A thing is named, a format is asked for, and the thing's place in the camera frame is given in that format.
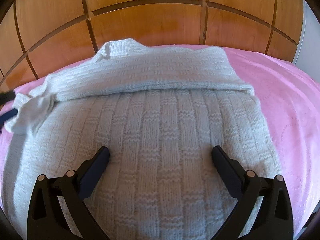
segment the white wall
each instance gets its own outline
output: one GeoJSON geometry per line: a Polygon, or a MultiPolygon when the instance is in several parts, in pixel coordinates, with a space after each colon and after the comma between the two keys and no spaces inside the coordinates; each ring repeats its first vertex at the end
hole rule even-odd
{"type": "Polygon", "coordinates": [[[303,3],[303,27],[293,63],[320,83],[320,23],[305,0],[303,3]]]}

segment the wooden headboard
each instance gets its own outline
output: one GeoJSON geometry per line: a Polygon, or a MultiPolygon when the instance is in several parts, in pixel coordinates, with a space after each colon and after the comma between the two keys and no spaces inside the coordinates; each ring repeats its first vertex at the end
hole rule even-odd
{"type": "Polygon", "coordinates": [[[106,41],[205,44],[292,61],[303,0],[15,0],[0,23],[0,90],[92,57],[106,41]]]}

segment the ribbed knit texture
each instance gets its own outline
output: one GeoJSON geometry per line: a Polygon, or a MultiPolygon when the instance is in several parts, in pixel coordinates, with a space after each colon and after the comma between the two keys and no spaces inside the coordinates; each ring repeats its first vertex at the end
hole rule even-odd
{"type": "Polygon", "coordinates": [[[200,88],[253,95],[253,87],[238,78],[221,48],[149,48],[132,39],[110,41],[91,60],[49,74],[29,95],[18,93],[12,106],[18,115],[5,128],[35,134],[54,102],[139,90],[200,88]]]}
{"type": "MultiPolygon", "coordinates": [[[[199,83],[193,89],[172,85],[55,104],[35,134],[12,139],[7,163],[16,167],[5,169],[3,186],[11,223],[26,239],[37,176],[62,176],[104,145],[110,163],[85,203],[111,239],[211,239],[236,203],[213,166],[212,147],[221,145],[259,176],[280,172],[258,99],[250,85],[228,71],[230,79],[215,72],[217,82],[205,82],[209,89],[197,89],[199,83]],[[224,78],[229,83],[221,86],[218,80],[224,78]],[[228,84],[247,89],[228,89],[228,84]]],[[[256,214],[257,207],[245,232],[256,214]]]]}

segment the pink blanket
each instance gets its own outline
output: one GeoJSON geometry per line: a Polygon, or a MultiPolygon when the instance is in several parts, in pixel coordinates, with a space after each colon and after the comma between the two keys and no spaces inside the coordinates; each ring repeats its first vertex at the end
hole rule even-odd
{"type": "MultiPolygon", "coordinates": [[[[206,47],[180,46],[192,49],[206,47]]],[[[279,153],[282,175],[292,205],[294,231],[297,234],[320,200],[320,85],[287,61],[256,52],[224,49],[238,76],[253,85],[260,99],[271,138],[279,153]]],[[[84,61],[65,68],[78,66],[84,61]]],[[[26,94],[43,82],[44,77],[22,85],[15,91],[26,94]]],[[[0,114],[8,111],[11,105],[6,104],[0,114]]],[[[0,196],[4,163],[11,139],[12,134],[2,128],[0,196]]]]}

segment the bed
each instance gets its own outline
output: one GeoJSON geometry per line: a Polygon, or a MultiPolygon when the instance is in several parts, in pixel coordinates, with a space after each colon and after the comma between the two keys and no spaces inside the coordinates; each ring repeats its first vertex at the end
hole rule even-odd
{"type": "MultiPolygon", "coordinates": [[[[260,99],[298,233],[320,199],[320,88],[290,63],[302,20],[302,0],[14,0],[0,25],[0,90],[24,84],[16,91],[28,93],[47,74],[77,66],[111,40],[222,46],[260,99]]],[[[2,170],[11,137],[2,131],[2,170]]]]}

